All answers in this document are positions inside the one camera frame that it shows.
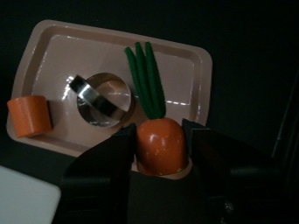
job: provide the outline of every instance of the metal ring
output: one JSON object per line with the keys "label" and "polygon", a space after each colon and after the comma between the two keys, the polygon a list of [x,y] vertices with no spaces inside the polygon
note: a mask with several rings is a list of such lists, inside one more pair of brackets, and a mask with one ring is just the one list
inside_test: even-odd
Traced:
{"label": "metal ring", "polygon": [[70,88],[76,92],[79,98],[105,116],[121,121],[127,111],[119,108],[87,83],[87,81],[76,75]]}

